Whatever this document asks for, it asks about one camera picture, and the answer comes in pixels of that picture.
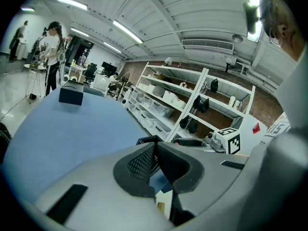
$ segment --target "blue table surface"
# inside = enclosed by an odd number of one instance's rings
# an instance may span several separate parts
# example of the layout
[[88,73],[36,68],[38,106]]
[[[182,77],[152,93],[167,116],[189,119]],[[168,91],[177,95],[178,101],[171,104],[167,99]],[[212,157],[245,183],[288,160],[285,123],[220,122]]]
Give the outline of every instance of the blue table surface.
[[[23,121],[2,164],[14,194],[32,203],[80,163],[147,137],[120,102],[85,93],[78,106],[58,102],[59,92],[44,98]],[[166,180],[156,178],[163,187]]]

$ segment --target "white wall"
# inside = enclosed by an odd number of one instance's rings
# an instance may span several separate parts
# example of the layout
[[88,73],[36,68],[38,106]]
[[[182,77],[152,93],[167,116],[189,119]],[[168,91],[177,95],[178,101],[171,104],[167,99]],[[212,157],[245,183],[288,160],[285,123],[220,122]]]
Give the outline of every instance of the white wall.
[[57,15],[48,15],[43,16],[39,14],[30,14],[30,13],[18,13],[16,14],[11,23],[9,24],[2,42],[0,44],[0,52],[10,53],[9,45],[11,40],[18,29],[18,27],[22,26],[25,21],[28,21],[28,26],[26,27],[24,33],[24,40],[27,43],[26,51],[24,57],[27,57],[27,53],[31,52],[32,46],[39,36],[42,35],[44,27],[48,27],[48,25],[53,21],[60,22],[62,26],[62,35],[66,37],[70,33],[70,28],[68,27],[69,21],[61,16]]
[[87,62],[95,63],[98,67],[102,66],[103,62],[111,63],[111,65],[117,67],[117,72],[119,73],[125,61],[118,56],[112,54],[111,52],[105,50],[103,47],[94,44],[87,58]]

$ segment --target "air conditioner vent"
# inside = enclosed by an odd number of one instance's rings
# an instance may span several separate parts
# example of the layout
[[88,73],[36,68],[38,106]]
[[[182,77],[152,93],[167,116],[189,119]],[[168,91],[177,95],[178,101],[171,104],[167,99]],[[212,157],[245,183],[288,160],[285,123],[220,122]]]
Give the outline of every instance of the air conditioner vent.
[[213,39],[183,39],[182,45],[186,49],[215,48],[215,49],[231,51],[231,52],[233,52],[234,50],[233,43],[229,43],[226,41],[220,41],[220,40],[213,40]]

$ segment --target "fluorescent light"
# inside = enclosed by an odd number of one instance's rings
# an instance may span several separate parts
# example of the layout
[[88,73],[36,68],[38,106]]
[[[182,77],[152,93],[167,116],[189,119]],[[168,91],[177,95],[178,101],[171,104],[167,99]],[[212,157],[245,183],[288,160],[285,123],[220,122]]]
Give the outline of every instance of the fluorescent light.
[[80,31],[78,31],[77,29],[75,29],[75,28],[71,28],[74,32],[77,32],[77,33],[80,33],[80,34],[82,34],[82,35],[84,35],[84,36],[86,36],[86,37],[88,37],[89,35],[88,34],[86,34],[86,33],[83,33],[83,32],[80,32]]
[[138,43],[142,44],[143,41],[138,38],[135,34],[133,34],[131,31],[129,31],[126,27],[124,27],[123,25],[121,25],[119,22],[114,21],[114,25],[117,26],[118,28],[120,28],[121,30],[123,30],[124,32],[126,32],[128,35],[130,35],[134,40],[136,40]]
[[115,51],[117,51],[117,52],[121,53],[121,51],[119,51],[119,50],[118,50],[118,49],[116,49],[115,47],[111,46],[110,44],[107,44],[107,43],[105,43],[105,42],[104,42],[104,44],[105,44],[105,45],[107,45],[108,47],[110,47],[110,48],[114,49]]
[[[260,0],[249,0],[249,3],[251,5],[259,5]],[[258,12],[258,16],[260,17],[260,9],[259,8],[258,8],[257,12]],[[250,41],[258,43],[259,39],[260,39],[261,31],[262,31],[262,23],[259,21],[259,22],[257,22],[257,25],[256,25],[256,33],[255,34],[248,33],[247,39],[250,40]]]
[[35,10],[32,9],[32,8],[21,8],[21,10],[23,11],[31,11],[31,12],[34,12]]
[[76,7],[79,7],[81,9],[84,9],[84,10],[87,10],[88,9],[88,6],[85,5],[85,4],[82,4],[80,2],[76,2],[76,1],[73,1],[73,0],[58,0],[59,2],[63,2],[63,3],[67,3],[67,4],[70,4],[70,5],[73,5],[73,6],[76,6]]

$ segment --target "white shelving unit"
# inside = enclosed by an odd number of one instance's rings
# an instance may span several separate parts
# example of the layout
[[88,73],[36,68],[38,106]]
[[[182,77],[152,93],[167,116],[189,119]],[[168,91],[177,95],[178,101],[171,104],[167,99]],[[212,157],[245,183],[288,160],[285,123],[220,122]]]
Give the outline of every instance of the white shelving unit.
[[[164,80],[154,78],[153,76],[146,76],[144,73],[145,72],[148,73],[148,69],[151,69],[154,73],[161,73],[167,78],[172,78],[172,79],[186,81],[188,83],[195,84],[195,88],[191,90],[188,88],[180,87],[179,85],[176,85],[174,83],[170,83]],[[245,99],[249,99],[248,105],[243,111],[230,107],[229,105],[219,100],[216,100],[215,98],[209,97],[206,94],[207,91],[210,91],[209,90],[210,84],[215,79],[218,80],[218,93],[224,96],[227,96],[227,97],[234,96],[239,101],[244,101]],[[174,105],[173,103],[168,102],[164,100],[163,98],[154,95],[148,90],[138,88],[139,83],[143,80],[150,82],[152,85],[160,86],[164,88],[165,90],[175,93],[176,95],[181,94],[183,96],[189,97],[189,100],[187,101],[186,106],[184,108],[180,108]],[[170,118],[160,116],[153,110],[150,110],[146,105],[137,102],[136,99],[131,97],[131,100],[133,100],[134,103],[136,103],[136,105],[138,105],[139,107],[142,107],[143,110],[153,115],[157,119],[157,121],[163,123],[169,129],[171,129],[165,141],[172,141],[175,136],[180,136],[182,138],[197,138],[195,135],[190,134],[188,130],[180,128],[180,121],[186,116],[190,116],[192,119],[197,120],[198,122],[200,122],[201,124],[205,125],[206,127],[210,128],[213,131],[219,130],[217,127],[204,121],[203,119],[197,117],[194,114],[195,110],[192,108],[193,101],[197,98],[198,95],[201,96],[202,101],[204,101],[205,99],[209,99],[210,108],[217,110],[221,112],[222,114],[224,114],[225,116],[228,116],[229,118],[233,119],[233,123],[231,127],[236,126],[237,129],[240,129],[241,123],[243,122],[247,114],[249,114],[249,111],[251,109],[254,94],[255,94],[255,87],[253,86],[252,90],[248,90],[230,81],[208,75],[208,69],[206,68],[204,68],[202,72],[195,72],[192,70],[187,70],[187,69],[182,69],[182,68],[155,66],[155,65],[150,65],[149,63],[147,63],[147,65],[145,66],[136,84],[135,91],[142,93],[144,96],[152,99],[152,102],[161,103],[162,105],[172,107],[173,109],[176,109],[181,112],[177,121],[172,121]],[[153,127],[152,128],[149,128],[146,126],[144,127],[152,135],[157,133],[157,131]]]

